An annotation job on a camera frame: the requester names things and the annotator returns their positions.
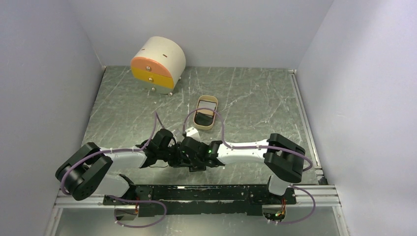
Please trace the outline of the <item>beige oval plastic tray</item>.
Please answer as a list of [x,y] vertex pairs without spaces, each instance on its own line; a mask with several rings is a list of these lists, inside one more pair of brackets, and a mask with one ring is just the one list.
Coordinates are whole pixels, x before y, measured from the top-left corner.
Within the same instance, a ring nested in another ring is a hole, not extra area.
[[211,95],[202,95],[198,99],[197,110],[193,117],[196,128],[210,130],[214,126],[218,99]]

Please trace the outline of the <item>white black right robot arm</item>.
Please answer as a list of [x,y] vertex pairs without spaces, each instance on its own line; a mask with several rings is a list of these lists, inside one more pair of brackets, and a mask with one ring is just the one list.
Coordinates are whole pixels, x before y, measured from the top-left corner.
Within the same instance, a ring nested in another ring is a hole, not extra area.
[[185,137],[179,152],[191,171],[204,171],[235,163],[263,163],[271,171],[266,199],[276,204],[283,199],[292,183],[299,183],[307,162],[305,150],[280,134],[252,143],[226,143],[212,141],[209,145],[192,137]]

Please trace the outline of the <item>black leather card holder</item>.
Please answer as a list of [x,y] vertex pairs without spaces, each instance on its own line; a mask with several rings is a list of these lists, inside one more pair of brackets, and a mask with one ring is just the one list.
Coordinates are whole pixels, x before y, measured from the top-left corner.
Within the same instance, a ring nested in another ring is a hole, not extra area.
[[202,172],[207,169],[204,161],[193,159],[190,160],[190,163],[188,164],[188,168],[190,172]]

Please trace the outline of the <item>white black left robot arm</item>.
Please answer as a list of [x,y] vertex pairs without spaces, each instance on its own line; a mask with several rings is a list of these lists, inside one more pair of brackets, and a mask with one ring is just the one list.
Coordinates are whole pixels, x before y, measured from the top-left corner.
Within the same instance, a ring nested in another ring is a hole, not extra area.
[[174,165],[179,144],[167,129],[160,129],[152,139],[131,148],[103,148],[88,142],[76,151],[56,171],[61,190],[81,201],[91,195],[111,195],[123,204],[134,202],[134,182],[122,171],[148,168],[158,160]]

